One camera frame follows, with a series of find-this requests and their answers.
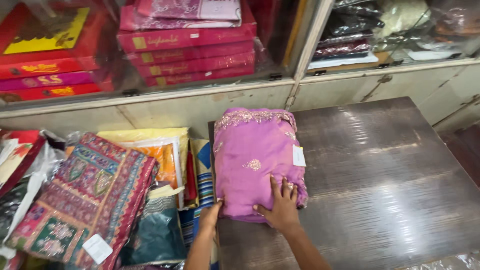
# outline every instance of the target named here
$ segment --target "printed cloth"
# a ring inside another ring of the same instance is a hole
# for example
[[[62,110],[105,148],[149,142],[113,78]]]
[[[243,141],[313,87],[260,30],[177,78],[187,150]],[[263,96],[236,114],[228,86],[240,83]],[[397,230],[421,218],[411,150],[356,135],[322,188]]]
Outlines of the printed cloth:
[[[227,28],[238,27],[240,25],[241,20],[190,20],[149,17],[138,13],[134,6],[123,6],[120,12],[120,29],[127,31],[180,28]]]
[[[293,165],[293,145],[299,146],[293,115],[285,110],[228,109],[215,123],[216,196],[224,199],[221,216],[266,222],[253,210],[273,206],[270,175],[298,186],[297,206],[305,204],[305,168]]]
[[[175,19],[240,20],[240,0],[138,0],[138,13]]]
[[[175,202],[182,189],[167,185],[149,192],[129,245],[122,249],[124,265],[179,263],[187,258]]]
[[[83,269],[111,270],[157,171],[155,158],[86,133],[7,245]],[[100,265],[82,249],[94,234],[113,249]]]

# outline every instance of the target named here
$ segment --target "packaged fabric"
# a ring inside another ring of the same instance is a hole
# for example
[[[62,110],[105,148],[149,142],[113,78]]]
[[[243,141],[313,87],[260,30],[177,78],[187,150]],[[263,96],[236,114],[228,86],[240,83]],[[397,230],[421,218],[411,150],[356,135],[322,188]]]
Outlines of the packaged fabric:
[[[241,20],[191,20],[165,19],[144,16],[134,6],[122,6],[120,10],[120,29],[127,31],[148,29],[180,29],[180,28],[226,28],[238,27]]]
[[[365,30],[341,36],[334,36],[330,34],[328,30],[326,30],[325,32],[327,32],[327,34],[320,39],[317,48],[373,37],[373,32],[371,30]]]
[[[270,175],[279,185],[286,177],[298,186],[297,206],[307,192],[305,168],[293,165],[293,147],[299,146],[293,115],[285,110],[228,109],[215,123],[216,196],[224,200],[220,216],[247,222],[266,222],[253,210],[260,204],[272,209]]]
[[[132,130],[101,131],[98,136],[111,142],[134,142],[147,139],[178,137],[180,140],[180,167],[182,182],[187,183],[188,127],[145,128]]]
[[[334,54],[328,56],[317,56],[312,57],[312,61],[319,61],[319,60],[331,60],[331,59],[349,59],[349,58],[363,58],[368,56],[368,51],[362,52],[351,52],[351,53],[342,53],[342,54]]]
[[[39,130],[7,131],[1,130],[2,140],[18,140],[0,165],[0,196],[11,190],[30,168],[35,157],[45,143]]]
[[[138,13],[174,19],[240,20],[240,0],[138,0]]]
[[[368,40],[362,39],[362,40],[332,45],[329,47],[317,48],[317,50],[313,54],[313,57],[322,57],[322,56],[329,56],[334,54],[345,54],[345,53],[368,51],[368,49],[370,49],[370,44],[368,43]]]
[[[378,6],[375,1],[367,1],[354,5],[343,6],[334,9],[335,12],[352,14],[352,15],[361,15],[361,16],[371,16],[371,17],[380,17],[383,14],[382,9]]]
[[[179,263],[187,258],[175,203],[182,190],[167,185],[148,193],[129,244],[122,249],[122,264]]]
[[[333,5],[333,8],[336,9],[344,6],[355,5],[355,4],[363,3],[366,1],[370,1],[370,0],[336,0]]]
[[[362,17],[332,12],[327,27],[335,35],[344,35],[373,28],[382,28],[384,23],[375,17]]]
[[[111,270],[157,171],[155,158],[85,133],[6,245],[91,269],[82,244],[98,234],[113,249],[99,267]]]
[[[373,30],[375,38],[419,27],[429,21],[431,14],[425,0],[384,0],[382,9],[380,20],[385,26]]]

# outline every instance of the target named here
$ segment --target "pink box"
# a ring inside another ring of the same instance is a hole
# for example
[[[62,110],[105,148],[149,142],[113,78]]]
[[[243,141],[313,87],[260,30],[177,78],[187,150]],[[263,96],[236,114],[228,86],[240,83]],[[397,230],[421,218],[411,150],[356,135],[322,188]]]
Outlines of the pink box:
[[[251,52],[252,50],[253,41],[246,40],[233,43],[213,44],[180,49],[162,49],[148,52],[133,52],[128,54],[128,58],[130,62],[132,62],[132,64],[141,66],[238,54],[243,52]]]
[[[46,86],[68,86],[91,84],[103,80],[107,75],[104,70],[94,72],[78,71],[67,72],[53,75],[33,76],[27,78],[17,78],[0,80],[1,90],[17,90],[25,88],[37,88]]]
[[[142,77],[156,77],[192,72],[212,71],[223,68],[255,64],[255,52],[244,52],[227,56],[178,61],[152,66],[137,66]]]
[[[145,82],[148,86],[167,86],[176,85],[194,81],[204,81],[212,79],[230,78],[243,75],[253,74],[255,72],[254,65],[241,66],[234,68],[225,68],[212,70],[209,72],[195,72],[163,77],[149,77],[145,78]]]
[[[232,28],[184,28],[117,34],[125,52],[175,49],[219,43],[252,40],[257,35],[257,23],[245,1],[241,2],[242,24]]]

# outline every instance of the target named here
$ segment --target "hinge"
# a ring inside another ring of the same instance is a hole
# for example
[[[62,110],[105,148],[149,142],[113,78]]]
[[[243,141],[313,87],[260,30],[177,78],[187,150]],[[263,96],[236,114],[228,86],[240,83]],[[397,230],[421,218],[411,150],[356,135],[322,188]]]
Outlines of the hinge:
[[[282,73],[272,73],[270,74],[270,81],[278,81],[282,79]]]

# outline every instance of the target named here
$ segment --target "white label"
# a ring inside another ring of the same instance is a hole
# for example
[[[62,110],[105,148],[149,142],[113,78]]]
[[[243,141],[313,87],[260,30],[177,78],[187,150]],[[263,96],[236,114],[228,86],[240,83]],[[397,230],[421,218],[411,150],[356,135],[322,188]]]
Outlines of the white label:
[[[307,167],[305,157],[303,156],[303,147],[293,146],[293,165]]]
[[[90,237],[82,247],[88,255],[92,257],[96,264],[101,264],[113,252],[113,249],[99,234]]]

